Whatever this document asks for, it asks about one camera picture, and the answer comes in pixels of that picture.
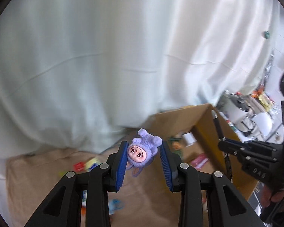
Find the person's hand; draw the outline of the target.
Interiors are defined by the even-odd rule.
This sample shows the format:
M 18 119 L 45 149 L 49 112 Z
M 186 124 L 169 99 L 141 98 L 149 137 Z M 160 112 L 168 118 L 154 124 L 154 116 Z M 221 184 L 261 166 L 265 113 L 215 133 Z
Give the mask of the person's hand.
M 267 208 L 271 203 L 278 203 L 284 197 L 284 190 L 273 193 L 272 189 L 264 185 L 262 189 L 262 196 L 260 198 L 260 203 L 263 208 Z M 284 212 L 284 201 L 279 208 L 279 212 Z

